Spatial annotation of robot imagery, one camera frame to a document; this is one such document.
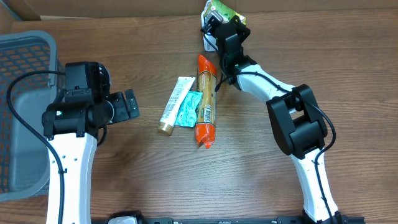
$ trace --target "cardboard box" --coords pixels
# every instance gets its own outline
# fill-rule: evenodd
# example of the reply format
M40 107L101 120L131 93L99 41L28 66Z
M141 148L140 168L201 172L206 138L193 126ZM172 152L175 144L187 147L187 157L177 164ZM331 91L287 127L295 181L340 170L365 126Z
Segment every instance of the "cardboard box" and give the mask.
M17 21L11 13L0 3L0 34L8 34L11 31L12 22Z
M40 16L25 0L3 0L3 2L6 3L7 6L13 10L22 20L40 20Z

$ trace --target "white arm link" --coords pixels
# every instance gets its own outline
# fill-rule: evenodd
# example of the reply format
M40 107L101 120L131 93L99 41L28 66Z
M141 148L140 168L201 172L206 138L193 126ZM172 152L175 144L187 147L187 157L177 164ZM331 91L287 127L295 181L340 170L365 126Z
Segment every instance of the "white arm link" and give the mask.
M63 224L88 224L90 217L91 168L97 149L97 140L85 134L76 138L75 133L57 134L49 141L61 159L63 169L67 169L65 178L65 200L63 206ZM51 152L50 190L47 224L58 223L60 205L60 177L58 165Z
M325 206L325 202L322 199L317 173L315 172L315 164L313 163L319 151L319 149L316 149L307 153L305 155L305 159L297 159L295 156L290 155L294 166L296 167L298 179L303 190L305 213L315 223L319 220L325 221L330 218L328 210ZM328 200L331 215L335 215L335 212L338 211L338 208L330 193L328 177L325 170L324 154L318 158L318 163L318 170L322 182L323 192Z
M288 85L282 83L276 78L268 75L260 65L250 65L241 70L242 72L257 72L263 74L270 78L277 85L282 87L285 90L291 91L294 87L293 85ZM242 91L248 92L259 99L261 102L266 103L268 100L272 99L275 96L282 96L285 93L283 91L278 90L271 83L269 83L266 79L255 76L255 75L238 75L238 83L241 87Z

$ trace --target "toothpaste tube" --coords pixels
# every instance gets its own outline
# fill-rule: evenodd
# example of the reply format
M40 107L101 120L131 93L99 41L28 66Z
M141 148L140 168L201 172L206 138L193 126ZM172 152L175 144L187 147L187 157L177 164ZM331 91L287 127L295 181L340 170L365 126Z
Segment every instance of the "toothpaste tube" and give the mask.
M158 132L169 136L172 134L178 110L180 109L181 103L187 96L194 81L195 77L178 78L177 84L175 84L172 95L170 96L169 102L164 109L162 118L157 127Z

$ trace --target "snack package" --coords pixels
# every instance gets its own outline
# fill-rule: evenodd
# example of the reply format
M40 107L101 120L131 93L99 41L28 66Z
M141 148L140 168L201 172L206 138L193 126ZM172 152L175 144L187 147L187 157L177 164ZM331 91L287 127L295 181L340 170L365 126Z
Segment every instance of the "snack package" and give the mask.
M246 17L240 15L239 13L235 12L234 10L230 9L228 6L221 3L219 0L209 0L205 6L205 13L204 16L206 17L209 12L217 11L219 15L223 17L223 23L229 22L232 17L239 16L241 22L246 25Z
M197 91L189 91L178 111L177 119L174 125L181 127L195 127L197 122L197 107L200 103L203 93Z
M203 142L206 148L216 140L216 67L204 56L198 56L198 91L203 93L198 106L198 121L195 137L198 144Z

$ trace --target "plastic packaging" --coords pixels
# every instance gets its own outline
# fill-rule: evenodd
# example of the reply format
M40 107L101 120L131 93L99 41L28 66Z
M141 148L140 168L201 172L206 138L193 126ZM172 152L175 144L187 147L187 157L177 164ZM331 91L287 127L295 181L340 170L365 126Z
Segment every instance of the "plastic packaging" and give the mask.
M175 119L177 118L178 110L181 103L191 89L195 77L179 77L177 84L175 84L169 102L164 109L163 116L157 127L158 132L171 135L174 128Z
M189 91L178 111L177 120L174 125L181 127L195 127L197 122L197 107L201 101L203 93L197 91Z
M209 12L217 11L224 19L223 23L229 22L232 17L239 16L241 22L246 25L246 17L240 15L239 13L235 12L234 10L230 9L228 6L221 3L219 0L211 0L207 1L204 16L206 17Z
M206 148L216 140L216 67L204 56L198 56L198 91L203 93L198 106L198 121L195 137L198 144L203 142Z

